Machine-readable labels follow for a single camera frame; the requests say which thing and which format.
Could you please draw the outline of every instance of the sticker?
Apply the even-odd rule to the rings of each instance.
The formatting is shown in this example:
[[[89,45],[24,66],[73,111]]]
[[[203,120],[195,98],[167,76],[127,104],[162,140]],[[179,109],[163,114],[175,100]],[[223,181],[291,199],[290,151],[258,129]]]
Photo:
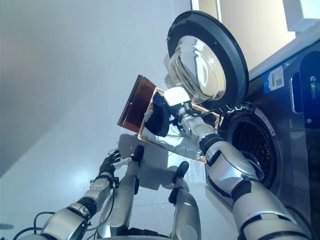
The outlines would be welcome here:
[[[282,66],[266,72],[263,76],[263,92],[270,93],[276,89],[282,88],[285,85],[284,68]]]

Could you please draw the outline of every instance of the black joint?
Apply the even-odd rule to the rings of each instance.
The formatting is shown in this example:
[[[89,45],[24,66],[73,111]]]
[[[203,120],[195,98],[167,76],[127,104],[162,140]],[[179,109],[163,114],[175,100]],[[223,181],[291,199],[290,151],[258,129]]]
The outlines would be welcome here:
[[[116,189],[119,187],[119,177],[117,176],[109,177],[108,175],[98,175],[95,180],[97,179],[108,179],[111,186],[115,185]]]
[[[131,156],[131,158],[133,161],[138,162],[139,166],[140,166],[142,158],[144,157],[144,153],[145,153],[144,146],[138,145],[135,147],[134,154],[133,154],[133,156]]]
[[[241,196],[251,193],[251,182],[242,180],[231,191],[233,203],[235,203]]]
[[[253,223],[255,221],[259,221],[261,219],[262,219],[261,215],[256,215],[256,216],[250,218],[249,220],[245,221],[244,224],[240,228],[240,235],[241,235],[241,233],[244,232],[244,229],[245,229],[246,226],[248,226],[249,224],[251,224],[251,223]]]
[[[112,184],[114,183],[114,187],[116,189],[119,187],[119,184],[120,184],[119,177],[115,176],[115,177],[111,178],[111,182],[112,182]]]
[[[223,139],[218,134],[212,133],[206,135],[199,142],[199,148],[201,149],[203,154],[206,154],[211,145],[219,141],[223,141]]]
[[[282,216],[282,215],[279,215],[279,214],[277,214],[277,216],[278,216],[279,219],[286,220],[286,221],[291,221],[289,218],[287,218],[285,216]]]
[[[203,116],[201,116],[201,118],[206,124],[215,127],[215,122],[216,122],[217,118],[212,113],[203,115]]]
[[[80,240],[83,239],[86,230],[88,227],[88,223],[86,221],[83,221],[79,226],[76,228],[76,230],[72,233],[69,239],[71,240]]]
[[[216,190],[218,193],[220,193],[223,197],[231,198],[231,195],[225,191],[223,191],[221,188],[219,188],[213,181],[212,179],[208,176],[208,182],[210,185]]]
[[[135,185],[134,185],[134,195],[137,195],[137,194],[138,194],[139,185],[140,185],[140,179],[139,179],[139,178],[136,178],[136,180],[135,180]]]
[[[215,154],[211,157],[211,159],[209,161],[206,161],[206,164],[208,164],[209,167],[211,167],[215,163],[215,161],[218,159],[220,154],[221,154],[220,150],[216,151]]]
[[[177,188],[177,187],[172,189],[172,191],[170,193],[170,196],[168,198],[169,203],[171,203],[171,204],[176,204],[177,203],[177,196],[178,196],[178,193],[179,193],[179,189],[180,188]]]
[[[241,174],[241,177],[244,181],[250,181],[250,178],[247,175]]]
[[[82,197],[77,201],[77,203],[84,205],[88,209],[90,218],[92,218],[97,213],[97,203],[91,197]]]
[[[191,109],[191,116],[193,117],[199,117],[201,116],[201,113],[202,113],[201,111],[195,110],[194,108]]]
[[[128,229],[126,235],[127,236],[129,236],[129,235],[130,236],[155,236],[155,237],[168,238],[168,236],[159,234],[156,231],[151,231],[148,229],[139,229],[136,227],[132,227],[132,228]]]
[[[189,169],[189,163],[187,161],[183,161],[178,166],[177,170],[175,171],[175,175],[172,179],[172,182],[175,184],[177,182],[177,178],[183,178]]]
[[[66,209],[68,209],[68,210],[70,210],[71,212],[77,214],[78,216],[86,219],[87,221],[90,219],[90,215],[89,215],[89,214],[86,215],[86,216],[84,216],[83,212],[80,212],[79,210],[74,209],[73,207],[68,206]]]
[[[285,236],[288,237],[288,239],[290,239],[290,237],[302,237],[305,239],[310,239],[307,235],[298,231],[276,231],[260,237],[259,240],[271,240]]]
[[[244,231],[240,232],[239,236],[237,237],[237,240],[247,240]]]

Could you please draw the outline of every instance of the black glove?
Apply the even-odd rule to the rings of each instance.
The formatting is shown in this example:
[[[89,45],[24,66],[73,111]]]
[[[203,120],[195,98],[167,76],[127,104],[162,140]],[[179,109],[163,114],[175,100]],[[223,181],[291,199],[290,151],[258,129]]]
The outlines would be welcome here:
[[[119,150],[115,150],[112,154],[110,154],[109,156],[107,156],[103,163],[101,164],[100,166],[100,169],[99,169],[99,175],[104,173],[104,172],[107,172],[107,173],[110,173],[113,177],[115,176],[114,175],[114,172],[115,172],[115,167],[111,164],[113,163],[116,163],[120,160],[120,153],[119,153]]]
[[[158,92],[152,98],[153,113],[144,126],[154,135],[165,137],[169,132],[169,110],[165,106],[164,97]]]

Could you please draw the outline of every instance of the robotic hand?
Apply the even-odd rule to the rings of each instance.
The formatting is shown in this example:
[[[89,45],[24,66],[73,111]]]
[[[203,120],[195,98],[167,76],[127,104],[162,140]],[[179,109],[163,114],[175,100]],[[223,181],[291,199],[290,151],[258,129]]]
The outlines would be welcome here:
[[[114,151],[106,157],[99,168],[98,176],[90,181],[90,189],[77,202],[70,204],[52,215],[44,224],[40,234],[27,235],[23,240],[81,240],[86,231],[97,230],[100,225],[88,229],[90,219],[99,212],[105,200],[113,189],[113,202],[115,188],[119,187],[119,178],[115,177],[115,169],[131,162],[139,164],[144,154],[143,146],[136,148],[135,154],[125,159],[121,159],[119,150]],[[25,231],[18,233],[14,240]]]

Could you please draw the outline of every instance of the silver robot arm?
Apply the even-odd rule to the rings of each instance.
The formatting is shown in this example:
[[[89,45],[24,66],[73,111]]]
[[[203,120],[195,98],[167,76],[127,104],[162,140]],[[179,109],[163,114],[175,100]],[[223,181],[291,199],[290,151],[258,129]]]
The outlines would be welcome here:
[[[238,239],[309,239],[280,200],[258,181],[255,169],[241,152],[201,117],[193,116],[190,99],[172,89],[164,94],[167,107],[205,155],[208,183],[222,196],[232,198]],[[182,96],[178,104],[177,96]]]
[[[119,184],[114,171],[120,159],[119,151],[105,158],[98,176],[90,181],[90,189],[77,202],[57,211],[44,224],[40,235],[27,235],[23,240],[81,240],[88,229],[90,219],[101,210],[110,195],[111,188]]]

